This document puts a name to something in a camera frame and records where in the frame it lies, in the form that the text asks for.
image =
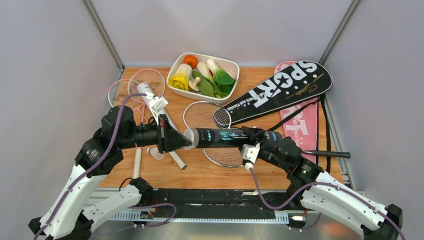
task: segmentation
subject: black strap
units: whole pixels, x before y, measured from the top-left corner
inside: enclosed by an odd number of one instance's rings
[[[273,126],[270,129],[268,129],[267,131],[275,131],[276,129],[278,129],[279,127],[281,127],[283,124],[285,124],[288,120],[294,118],[296,115],[298,115],[300,112],[302,112],[305,108],[309,107],[310,105],[313,105],[313,104],[318,103],[318,101],[319,101],[319,99],[317,99],[314,102],[310,102],[310,103],[304,105],[303,107],[297,109],[292,114],[290,114],[289,116],[285,117],[283,120],[281,120],[279,123],[277,123],[275,126]]]
[[[320,108],[317,107],[316,108],[316,145],[315,145],[315,149],[318,150],[319,149],[319,144],[320,144]],[[315,164],[319,165],[320,164],[320,156],[315,155]]]
[[[331,151],[330,124],[329,124],[329,119],[327,116],[326,104],[324,99],[325,99],[325,95],[321,97],[321,106],[322,106],[322,111],[324,112],[324,117],[325,117],[325,137],[327,141],[327,151]],[[325,169],[325,171],[327,171],[327,173],[330,173],[330,170],[331,170],[331,157],[327,156],[327,168]]]

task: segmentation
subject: pink racket cover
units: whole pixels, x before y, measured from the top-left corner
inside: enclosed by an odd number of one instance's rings
[[[274,73],[277,73],[288,66],[296,63],[295,61],[284,61],[275,68]],[[296,110],[300,109],[308,103],[315,102],[317,98],[310,99],[308,101],[301,102],[294,106],[285,108],[279,111],[281,120],[289,116]],[[296,142],[296,145],[302,150],[315,150],[317,148],[317,110],[318,104],[309,105],[301,113],[290,119],[288,122],[282,125],[282,130],[285,137],[291,137]],[[309,161],[315,163],[316,159],[314,155],[302,154],[302,156]]]

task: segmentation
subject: mushroom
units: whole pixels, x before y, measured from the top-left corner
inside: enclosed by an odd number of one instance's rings
[[[199,87],[198,85],[200,84],[200,77],[196,77],[194,80],[190,80],[188,81],[188,88],[194,92],[199,92]]]

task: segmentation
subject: green leaf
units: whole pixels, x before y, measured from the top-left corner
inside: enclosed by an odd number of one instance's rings
[[[225,94],[230,94],[231,90],[233,89],[234,84],[231,85],[221,85],[221,92],[225,93]]]
[[[206,81],[208,81],[210,83],[210,85],[212,86],[212,89],[213,89],[213,93],[214,93],[214,96],[210,96],[210,97],[215,97],[215,94],[218,94],[218,96],[220,96],[220,98],[225,98],[224,97],[224,93],[219,88],[219,86],[221,86],[220,84],[216,83],[214,80],[211,80],[211,79],[209,79],[207,77],[204,77],[198,71],[193,71],[192,75],[193,75],[194,78],[199,77],[200,78],[200,82],[206,80]]]
[[[214,94],[214,88],[212,87],[211,83],[206,80],[206,79],[200,79],[200,83],[199,85],[197,85],[197,87],[199,88],[200,92],[203,95],[209,96],[209,97],[215,97]]]
[[[234,78],[232,78],[226,71],[218,68],[213,73],[213,80],[222,85],[231,85],[234,83]]]

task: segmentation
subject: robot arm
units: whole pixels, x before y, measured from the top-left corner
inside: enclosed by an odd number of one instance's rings
[[[102,223],[123,209],[138,204],[143,200],[143,196],[152,190],[142,178],[133,179],[126,188],[114,196],[97,205],[84,208],[97,185],[124,159],[122,149],[156,145],[161,153],[167,153],[192,144],[171,127],[166,115],[157,116],[157,121],[149,122],[147,125],[137,126],[133,111],[124,106],[116,138],[109,153],[100,164],[72,186],[72,183],[95,166],[106,152],[117,125],[119,110],[119,107],[113,107],[101,119],[101,128],[83,144],[75,158],[70,177],[51,209],[44,216],[30,221],[29,228],[34,234],[42,230],[41,234],[46,235],[48,240],[89,239],[91,233]]]
[[[256,143],[244,144],[240,150],[245,167],[253,168],[256,159],[260,158],[285,170],[291,181],[288,196],[300,191],[294,203],[343,223],[366,240],[398,238],[398,231],[384,216],[401,228],[402,209],[394,204],[377,203],[346,187],[320,166],[303,158],[302,150],[290,137],[281,139],[276,146],[261,146],[263,130],[246,127],[243,130]]]

